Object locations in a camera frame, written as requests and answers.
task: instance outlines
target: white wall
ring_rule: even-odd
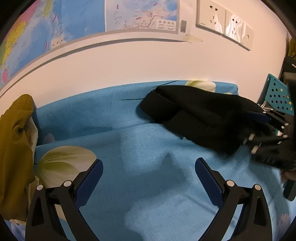
[[[257,101],[267,74],[278,77],[281,71],[287,38],[282,22],[260,0],[216,0],[252,27],[255,37],[249,52],[196,28],[196,0],[185,1],[192,9],[192,33],[203,42],[124,42],[54,60],[6,91],[0,114],[24,93],[40,107],[94,89],[159,80],[231,82],[239,86],[241,96]]]

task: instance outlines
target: turquoise storage basket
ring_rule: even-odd
[[[288,87],[272,74],[267,76],[269,82],[265,101],[275,110],[294,115],[294,106],[290,98]]]

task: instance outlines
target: brown garment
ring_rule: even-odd
[[[30,131],[33,113],[30,95],[20,96],[0,118],[0,213],[5,220],[26,221],[26,187],[35,181]]]

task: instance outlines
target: hand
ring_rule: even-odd
[[[291,172],[281,171],[281,181],[285,183],[287,180],[296,181],[296,170]]]

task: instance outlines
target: barcode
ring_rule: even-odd
[[[187,21],[181,20],[181,29],[180,29],[180,32],[182,32],[182,33],[185,33],[186,32],[186,25],[187,25]]]

